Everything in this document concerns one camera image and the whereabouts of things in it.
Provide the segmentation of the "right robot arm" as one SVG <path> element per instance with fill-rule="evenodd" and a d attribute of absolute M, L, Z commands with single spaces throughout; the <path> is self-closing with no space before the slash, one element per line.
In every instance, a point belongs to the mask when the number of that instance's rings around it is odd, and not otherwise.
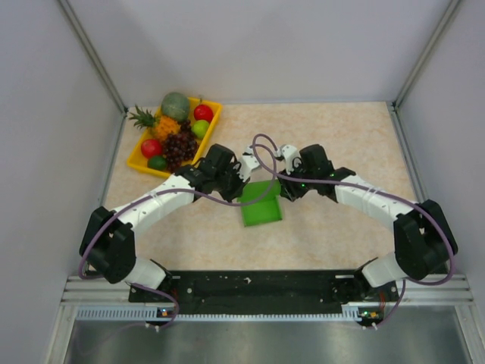
<path fill-rule="evenodd" d="M 353 288 L 359 298 L 373 299 L 391 281 L 421 281 L 451 262 L 458 252 L 437 202 L 410 202 L 373 186 L 348 168 L 335 168 L 318 144 L 301 150 L 284 145 L 277 155 L 285 162 L 278 178 L 282 197 L 295 201 L 314 190 L 335 203 L 357 209 L 393 233 L 394 250 L 357 270 Z"/>

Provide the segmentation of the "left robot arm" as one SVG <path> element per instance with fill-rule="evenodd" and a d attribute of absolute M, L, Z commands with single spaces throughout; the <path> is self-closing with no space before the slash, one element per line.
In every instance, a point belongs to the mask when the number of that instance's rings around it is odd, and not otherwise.
<path fill-rule="evenodd" d="M 112 211 L 101 206 L 90 217 L 81 243 L 81 266 L 89 263 L 106 281 L 145 286 L 154 300 L 167 299 L 172 290 L 168 273 L 149 259 L 136 256 L 136 238 L 175 210 L 195 202 L 200 196 L 218 192 L 232 202 L 241 196 L 253 170 L 254 156 L 234 153 L 214 144 L 196 165 L 184 165 L 164 183 L 137 201 Z"/>

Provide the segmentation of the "green paper box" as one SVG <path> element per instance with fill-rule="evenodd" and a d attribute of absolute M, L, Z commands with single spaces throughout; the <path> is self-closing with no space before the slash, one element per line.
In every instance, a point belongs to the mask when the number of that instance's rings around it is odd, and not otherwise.
<path fill-rule="evenodd" d="M 270 180 L 247 184 L 242 191 L 241 197 L 238 198 L 238 202 L 246 203 L 257 199 L 266 191 L 270 184 Z M 283 219 L 283 213 L 279 204 L 279 196 L 280 183 L 278 180 L 275 180 L 271 189 L 263 199 L 257 203 L 240 208 L 243 225 L 245 227 L 251 227 L 281 221 Z"/>

